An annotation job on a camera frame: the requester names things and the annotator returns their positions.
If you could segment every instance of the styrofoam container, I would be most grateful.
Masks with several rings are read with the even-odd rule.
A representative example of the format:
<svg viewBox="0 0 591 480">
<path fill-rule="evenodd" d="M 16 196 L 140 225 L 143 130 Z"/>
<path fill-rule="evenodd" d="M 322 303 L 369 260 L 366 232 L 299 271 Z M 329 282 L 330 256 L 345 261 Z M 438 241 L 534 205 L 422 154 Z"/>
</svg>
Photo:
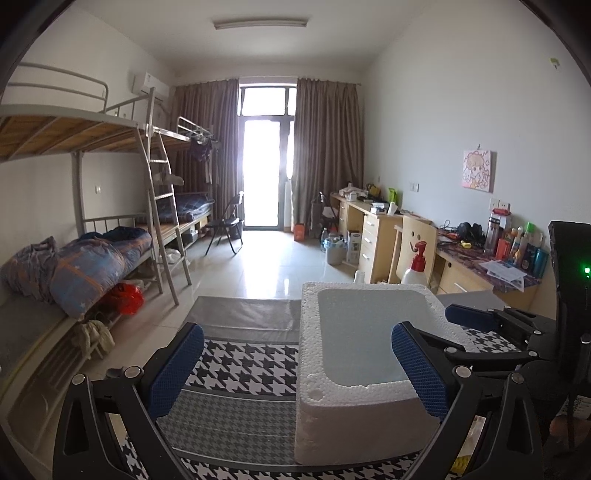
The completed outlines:
<svg viewBox="0 0 591 480">
<path fill-rule="evenodd" d="M 307 283 L 303 288 L 295 459 L 373 462 L 421 450 L 439 427 L 392 352 L 392 328 L 416 328 L 478 351 L 420 285 Z"/>
</svg>

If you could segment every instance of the white wall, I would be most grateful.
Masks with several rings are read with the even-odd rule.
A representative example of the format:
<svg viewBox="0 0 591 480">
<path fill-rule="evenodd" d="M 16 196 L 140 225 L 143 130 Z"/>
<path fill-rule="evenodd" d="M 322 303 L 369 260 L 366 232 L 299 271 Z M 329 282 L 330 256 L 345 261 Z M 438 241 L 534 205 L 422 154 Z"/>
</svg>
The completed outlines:
<svg viewBox="0 0 591 480">
<path fill-rule="evenodd" d="M 173 79 L 171 70 L 131 40 L 76 7 L 71 7 L 41 35 L 25 60 L 104 80 L 110 88 L 109 104 L 133 97 L 131 87 L 136 73 L 148 70 L 169 84 Z M 69 83 L 57 74 L 21 70 L 13 80 L 85 88 L 84 83 Z M 100 89 L 90 91 L 101 93 Z M 96 100 L 20 87 L 7 89 L 2 103 L 42 103 L 96 111 L 101 107 Z M 87 154 L 83 160 L 86 216 L 144 210 L 142 175 L 138 155 Z M 100 195 L 95 194 L 95 185 L 101 186 Z M 0 222 L 0 264 L 20 248 L 50 235 L 60 245 L 77 237 L 71 157 L 51 155 L 0 164 Z"/>
<path fill-rule="evenodd" d="M 248 77 L 309 77 L 333 82 L 360 83 L 362 74 L 353 70 L 325 68 L 314 65 L 281 63 L 222 63 L 204 64 L 174 79 L 175 85 L 212 82 L 228 78 Z"/>
<path fill-rule="evenodd" d="M 553 219 L 591 221 L 591 88 L 517 0 L 439 0 L 363 84 L 366 179 L 402 190 L 405 208 L 485 224 L 495 197 L 546 234 Z M 498 155 L 493 195 L 460 186 L 462 153 L 478 144 Z M 554 316 L 554 292 L 547 268 L 534 310 Z"/>
</svg>

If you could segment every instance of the drawer handle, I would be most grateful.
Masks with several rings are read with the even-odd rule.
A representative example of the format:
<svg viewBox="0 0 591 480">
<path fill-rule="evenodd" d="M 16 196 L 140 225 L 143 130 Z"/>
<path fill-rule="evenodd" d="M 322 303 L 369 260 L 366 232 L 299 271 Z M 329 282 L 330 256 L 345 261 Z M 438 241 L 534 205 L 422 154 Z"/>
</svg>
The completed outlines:
<svg viewBox="0 0 591 480">
<path fill-rule="evenodd" d="M 464 293 L 468 293 L 468 291 L 467 291 L 467 290 L 466 290 L 464 287 L 462 287 L 462 286 L 461 286 L 461 285 L 460 285 L 458 282 L 454 282 L 453 284 L 454 284 L 456 287 L 458 287 L 460 290 L 462 290 L 462 292 L 464 292 Z"/>
</svg>

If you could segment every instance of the plastic bag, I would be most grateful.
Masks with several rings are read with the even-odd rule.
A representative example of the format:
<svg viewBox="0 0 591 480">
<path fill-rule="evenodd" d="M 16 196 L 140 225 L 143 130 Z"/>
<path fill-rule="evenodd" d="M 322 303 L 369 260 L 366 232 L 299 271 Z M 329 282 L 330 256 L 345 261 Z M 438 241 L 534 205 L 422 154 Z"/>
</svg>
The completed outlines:
<svg viewBox="0 0 591 480">
<path fill-rule="evenodd" d="M 135 285 L 118 283 L 100 303 L 122 315 L 135 315 L 144 304 L 144 295 Z"/>
<path fill-rule="evenodd" d="M 169 265 L 174 265 L 181 259 L 180 252 L 178 250 L 175 250 L 174 248 L 167 248 L 164 251 L 166 252 L 166 261 Z"/>
</svg>

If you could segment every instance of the curtain rod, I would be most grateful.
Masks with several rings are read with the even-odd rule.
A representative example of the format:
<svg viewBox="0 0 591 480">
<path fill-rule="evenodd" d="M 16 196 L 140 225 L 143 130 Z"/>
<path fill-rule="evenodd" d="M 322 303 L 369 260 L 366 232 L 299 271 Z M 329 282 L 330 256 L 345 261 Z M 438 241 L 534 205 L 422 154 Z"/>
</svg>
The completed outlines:
<svg viewBox="0 0 591 480">
<path fill-rule="evenodd" d="M 238 81 L 240 81 L 240 79 L 264 79 L 264 78 L 268 78 L 268 77 L 269 78 L 285 78 L 285 79 L 311 78 L 311 77 L 298 77 L 296 75 L 246 75 L 246 76 L 239 76 Z M 215 79 L 215 80 L 205 80 L 203 82 L 186 83 L 184 85 L 175 85 L 175 87 L 183 87 L 185 85 L 193 85 L 194 83 L 223 82 L 224 80 L 230 80 L 231 78 L 236 78 L 236 77 L 230 77 L 230 78 L 225 78 L 225 79 Z M 327 80 L 327 79 L 319 79 L 319 78 L 311 78 L 311 79 L 318 80 L 320 82 L 353 83 L 354 85 L 356 85 L 358 87 L 363 86 L 363 84 L 361 84 L 361 83 L 354 83 L 354 82 L 340 82 L 338 80 Z"/>
</svg>

